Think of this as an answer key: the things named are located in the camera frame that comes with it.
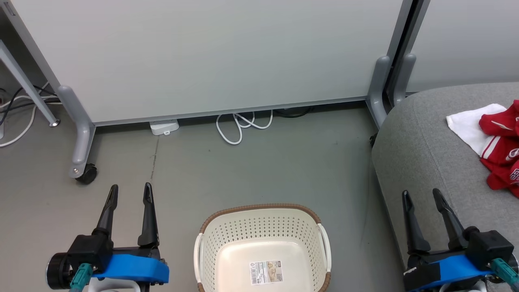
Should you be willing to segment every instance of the teal connector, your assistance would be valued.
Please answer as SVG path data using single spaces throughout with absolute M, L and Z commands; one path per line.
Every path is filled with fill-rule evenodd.
M 519 292 L 519 275 L 502 259 L 492 261 L 491 269 L 496 276 L 505 281 L 513 292 Z
M 77 269 L 72 282 L 70 283 L 69 292 L 81 292 L 83 288 L 90 282 L 92 274 L 94 273 L 92 266 L 89 263 L 82 263 Z

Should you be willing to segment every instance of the black wheel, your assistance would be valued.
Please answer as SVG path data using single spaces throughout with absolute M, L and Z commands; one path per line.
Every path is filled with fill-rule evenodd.
M 95 165 L 92 163 L 87 163 L 87 165 L 85 165 L 85 171 L 80 177 L 76 178 L 76 180 L 82 184 L 90 184 L 94 181 L 96 176 L 97 168 L 95 167 Z
M 377 139 L 377 134 L 378 134 L 378 133 L 375 133 L 375 135 L 373 135 L 373 136 L 370 137 L 370 145 L 371 145 L 371 148 L 373 148 L 373 145 L 375 145 L 375 140 Z

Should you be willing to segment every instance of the gray fabric couch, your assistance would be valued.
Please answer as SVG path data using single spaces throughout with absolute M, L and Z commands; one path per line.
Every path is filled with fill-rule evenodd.
M 519 83 L 454 86 L 413 94 L 398 104 L 382 124 L 372 158 L 402 260 L 407 243 L 401 193 L 409 190 L 415 214 L 432 250 L 447 249 L 447 232 L 436 210 L 432 189 L 442 191 L 466 228 L 498 230 L 519 253 L 519 198 L 486 184 L 489 171 L 478 155 L 449 127 L 445 117 L 491 103 L 508 108 L 519 99 Z M 492 285 L 490 291 L 510 291 Z

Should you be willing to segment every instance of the basket bottom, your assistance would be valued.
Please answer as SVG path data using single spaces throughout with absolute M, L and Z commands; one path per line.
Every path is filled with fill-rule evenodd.
M 251 267 L 251 263 L 266 261 L 275 261 L 275 266 L 280 264 L 277 273 L 282 276 L 274 274 L 275 270 L 269 270 L 273 271 L 274 278 L 271 279 L 276 282 L 253 285 L 253 278 L 258 279 L 260 272 L 255 272 L 257 266 Z M 217 292 L 314 291 L 306 247 L 291 238 L 254 238 L 228 243 L 218 252 L 215 269 Z

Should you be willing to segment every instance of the white partition panel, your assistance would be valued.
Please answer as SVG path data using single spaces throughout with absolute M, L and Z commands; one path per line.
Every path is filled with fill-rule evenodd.
M 402 0 L 12 5 L 99 123 L 365 96 Z
M 517 0 L 431 0 L 407 92 L 519 81 L 518 12 Z

